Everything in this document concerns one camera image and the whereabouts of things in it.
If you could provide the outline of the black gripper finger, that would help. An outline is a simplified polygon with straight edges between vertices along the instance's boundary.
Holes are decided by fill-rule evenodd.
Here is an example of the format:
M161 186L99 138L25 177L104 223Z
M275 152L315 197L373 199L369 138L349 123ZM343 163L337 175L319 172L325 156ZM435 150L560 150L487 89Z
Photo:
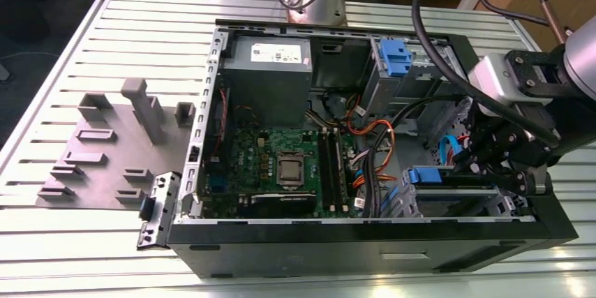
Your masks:
M524 130L507 121L467 121L468 140L453 158L453 172L515 174L509 155L524 142Z
M525 170L512 170L500 167L483 170L483 177L499 188L519 196L548 195L547 167L529 167Z

